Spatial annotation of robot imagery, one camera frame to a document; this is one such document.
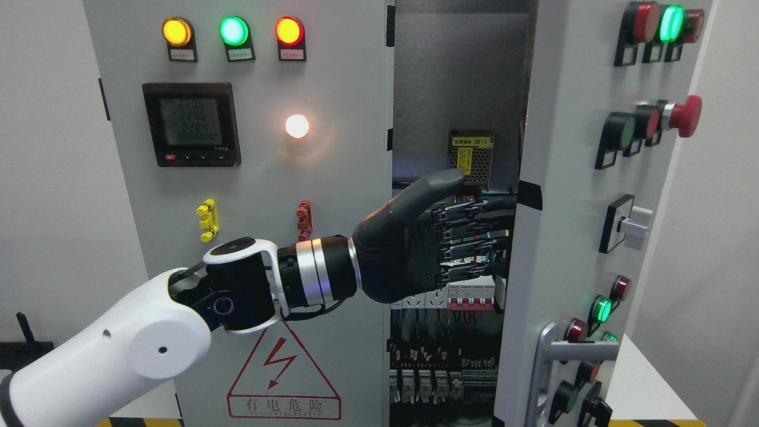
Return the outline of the dark grey robot left hand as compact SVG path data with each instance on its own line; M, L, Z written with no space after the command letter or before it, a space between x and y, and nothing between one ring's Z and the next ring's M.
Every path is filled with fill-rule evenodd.
M392 303L443 286L505 276L514 195L448 205L463 187L457 168L423 176L366 217L353 232L363 291Z

